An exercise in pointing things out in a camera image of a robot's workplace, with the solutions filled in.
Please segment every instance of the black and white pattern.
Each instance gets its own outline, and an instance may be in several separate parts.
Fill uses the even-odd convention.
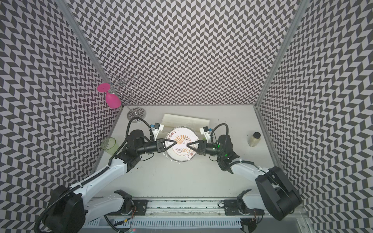
[[[318,232],[373,232],[373,1],[312,1],[260,106]]]
[[[0,9],[0,232],[30,232],[52,189],[90,173],[118,110],[52,0]]]
[[[299,0],[67,0],[139,104],[254,104]]]

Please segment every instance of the white plate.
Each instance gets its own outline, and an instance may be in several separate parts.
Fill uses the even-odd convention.
[[[195,151],[186,146],[187,143],[198,141],[198,136],[192,129],[184,126],[176,127],[167,134],[166,139],[177,142],[176,145],[166,151],[171,159],[184,162],[190,160],[196,154]],[[171,144],[172,142],[165,142],[166,147]]]

